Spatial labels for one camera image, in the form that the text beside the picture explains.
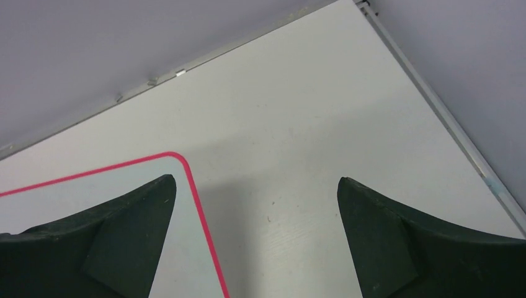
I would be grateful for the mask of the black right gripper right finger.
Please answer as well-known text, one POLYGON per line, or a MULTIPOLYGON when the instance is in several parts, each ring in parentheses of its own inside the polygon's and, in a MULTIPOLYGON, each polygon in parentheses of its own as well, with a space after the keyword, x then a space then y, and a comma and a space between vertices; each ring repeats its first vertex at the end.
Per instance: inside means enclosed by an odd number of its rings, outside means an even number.
POLYGON ((364 297, 524 297, 525 241, 473 230, 342 178, 337 202, 364 297))

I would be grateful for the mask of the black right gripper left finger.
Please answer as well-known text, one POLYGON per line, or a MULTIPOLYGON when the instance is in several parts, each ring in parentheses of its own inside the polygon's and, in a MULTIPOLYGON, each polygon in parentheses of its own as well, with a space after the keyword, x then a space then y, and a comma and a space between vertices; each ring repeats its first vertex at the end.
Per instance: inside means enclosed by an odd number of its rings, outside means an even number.
POLYGON ((148 297, 176 202, 162 175, 115 199, 1 234, 2 297, 148 297))

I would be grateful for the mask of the pink-framed whiteboard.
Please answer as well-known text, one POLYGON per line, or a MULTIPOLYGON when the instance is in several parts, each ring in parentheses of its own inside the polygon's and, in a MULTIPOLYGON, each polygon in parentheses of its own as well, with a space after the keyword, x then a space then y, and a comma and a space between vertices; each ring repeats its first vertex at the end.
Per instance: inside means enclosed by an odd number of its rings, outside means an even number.
POLYGON ((169 151, 37 184, 6 184, 1 230, 19 233, 93 207, 170 174, 177 192, 151 297, 228 297, 229 291, 187 160, 169 151))

